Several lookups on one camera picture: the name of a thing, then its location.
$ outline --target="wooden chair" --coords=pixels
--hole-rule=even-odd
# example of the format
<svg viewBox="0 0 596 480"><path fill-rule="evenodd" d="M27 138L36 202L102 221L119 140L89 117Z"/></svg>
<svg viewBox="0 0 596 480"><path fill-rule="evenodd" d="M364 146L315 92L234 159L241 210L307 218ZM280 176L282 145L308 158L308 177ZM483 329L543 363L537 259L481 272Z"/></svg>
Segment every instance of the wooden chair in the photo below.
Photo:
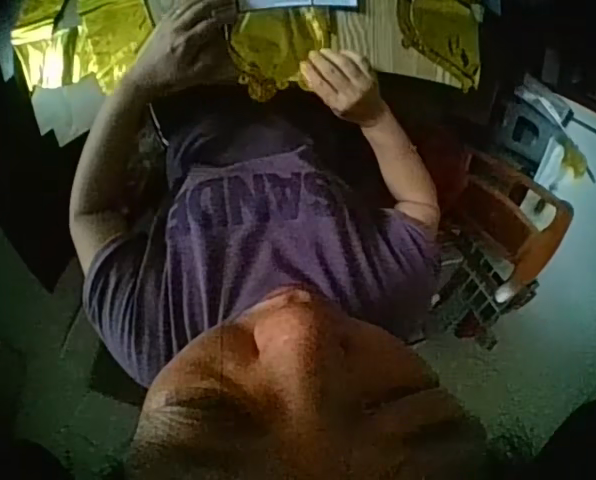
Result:
<svg viewBox="0 0 596 480"><path fill-rule="evenodd" d="M505 161L476 150L466 152L467 181L444 220L472 236L486 252L513 264L513 273L495 292L496 301L504 303L549 263L569 229L573 208ZM542 207L555 208L553 221L542 231L520 208L528 192Z"/></svg>

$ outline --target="purple t-shirt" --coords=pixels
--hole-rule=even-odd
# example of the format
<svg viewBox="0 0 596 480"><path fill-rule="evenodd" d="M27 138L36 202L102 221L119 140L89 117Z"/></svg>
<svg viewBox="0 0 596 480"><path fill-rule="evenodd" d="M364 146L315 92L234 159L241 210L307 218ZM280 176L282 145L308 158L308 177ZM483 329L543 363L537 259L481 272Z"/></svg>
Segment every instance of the purple t-shirt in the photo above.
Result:
<svg viewBox="0 0 596 480"><path fill-rule="evenodd" d="M419 338L434 243L406 215L356 203L313 157L303 146L229 167L193 165L148 234L98 252L85 308L138 383L149 386L193 338L286 285L315 288L404 341Z"/></svg>

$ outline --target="paper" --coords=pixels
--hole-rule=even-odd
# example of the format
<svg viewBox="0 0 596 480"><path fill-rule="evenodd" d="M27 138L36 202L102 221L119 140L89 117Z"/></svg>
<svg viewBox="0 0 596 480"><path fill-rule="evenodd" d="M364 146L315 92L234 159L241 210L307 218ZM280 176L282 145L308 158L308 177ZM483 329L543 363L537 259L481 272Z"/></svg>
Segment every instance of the paper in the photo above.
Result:
<svg viewBox="0 0 596 480"><path fill-rule="evenodd" d="M104 101L93 75L65 87L36 87L31 97L40 134L53 130L61 147L91 128Z"/></svg>
<svg viewBox="0 0 596 480"><path fill-rule="evenodd" d="M241 12L283 7L358 7L358 0L238 0Z"/></svg>

